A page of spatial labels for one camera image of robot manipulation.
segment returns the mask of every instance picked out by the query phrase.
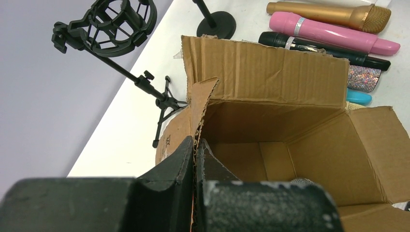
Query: black padded object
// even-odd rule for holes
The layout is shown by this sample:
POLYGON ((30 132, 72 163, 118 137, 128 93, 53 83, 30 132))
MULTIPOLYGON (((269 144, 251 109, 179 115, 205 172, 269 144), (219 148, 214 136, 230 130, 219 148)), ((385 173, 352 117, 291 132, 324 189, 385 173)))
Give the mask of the black padded object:
POLYGON ((290 182, 244 183, 199 142, 199 232, 342 232, 336 206, 320 186, 290 182))
POLYGON ((0 232, 189 231, 193 141, 137 179, 17 182, 0 203, 0 232))

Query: silver band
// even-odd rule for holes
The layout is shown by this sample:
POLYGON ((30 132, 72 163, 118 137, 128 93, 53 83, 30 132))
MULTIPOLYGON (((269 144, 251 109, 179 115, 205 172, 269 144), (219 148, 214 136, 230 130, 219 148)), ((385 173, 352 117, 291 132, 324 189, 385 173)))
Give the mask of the silver band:
POLYGON ((300 17, 299 21, 297 21, 295 30, 293 32, 294 35, 299 35, 300 27, 302 26, 302 23, 303 23, 304 20, 305 20, 305 18, 300 17))
POLYGON ((292 43, 293 43, 293 40, 294 40, 294 37, 293 37, 293 36, 291 36, 291 37, 288 38, 288 40, 286 41, 286 44, 285 44, 285 49, 288 49, 288 50, 291 49, 291 45, 292 45, 292 43))

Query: tripod stand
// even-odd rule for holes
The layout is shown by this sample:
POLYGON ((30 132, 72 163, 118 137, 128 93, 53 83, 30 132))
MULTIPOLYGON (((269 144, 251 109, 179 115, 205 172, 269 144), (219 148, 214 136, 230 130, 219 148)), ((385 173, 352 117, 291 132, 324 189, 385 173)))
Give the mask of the tripod stand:
POLYGON ((165 91, 161 93, 151 85, 154 76, 148 71, 144 72, 145 76, 136 77, 109 58, 122 56, 134 50, 136 46, 140 46, 146 41, 147 35, 153 31, 157 20, 157 11, 152 0, 139 0, 137 11, 131 7, 129 0, 122 0, 121 9, 119 11, 114 10, 110 6, 114 1, 97 0, 82 19, 72 21, 69 25, 61 22, 55 23, 51 41, 54 43, 54 47, 62 53, 67 52, 66 44, 76 50, 89 52, 132 80, 135 86, 145 93, 156 98, 155 103, 161 109, 161 114, 152 146, 157 148, 163 122, 185 108, 187 103, 178 101, 173 97, 169 89, 169 83, 171 82, 169 76, 165 77, 165 91), (142 5, 146 6, 144 17, 138 13, 142 5), (114 13, 114 16, 110 16, 107 12, 114 13), (123 29, 126 24, 133 30, 133 33, 123 29), (109 39, 100 40, 100 32, 108 36, 109 39), (119 38, 119 32, 125 34, 127 38, 119 38), (171 108, 172 111, 165 115, 168 108, 171 108))

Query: white table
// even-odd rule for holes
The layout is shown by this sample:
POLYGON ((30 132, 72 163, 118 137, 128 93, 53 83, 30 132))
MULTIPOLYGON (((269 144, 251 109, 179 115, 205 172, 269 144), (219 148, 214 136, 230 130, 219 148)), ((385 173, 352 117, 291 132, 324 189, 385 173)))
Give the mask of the white table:
MULTIPOLYGON (((257 42, 269 31, 265 8, 270 0, 205 0, 211 12, 227 11, 236 19, 232 40, 257 42)), ((370 106, 392 105, 404 127, 410 131, 410 28, 406 11, 410 1, 393 0, 392 16, 383 39, 401 43, 398 54, 387 57, 392 63, 372 93, 370 106)), ((162 91, 164 77, 171 77, 171 90, 179 100, 186 96, 186 74, 182 59, 173 56, 181 50, 181 35, 196 35, 203 19, 191 0, 174 0, 158 25, 131 73, 139 76, 149 70, 156 79, 153 86, 162 91)), ((69 176, 140 176, 155 165, 155 137, 160 110, 155 99, 125 80, 69 176)))

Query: microphone grille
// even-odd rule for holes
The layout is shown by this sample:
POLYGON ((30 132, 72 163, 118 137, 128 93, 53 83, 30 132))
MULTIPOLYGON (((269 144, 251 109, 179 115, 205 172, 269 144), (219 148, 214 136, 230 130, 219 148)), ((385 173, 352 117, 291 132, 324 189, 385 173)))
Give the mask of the microphone grille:
POLYGON ((373 6, 363 24, 363 31, 368 33, 381 32, 386 27, 391 14, 392 11, 387 8, 373 6))

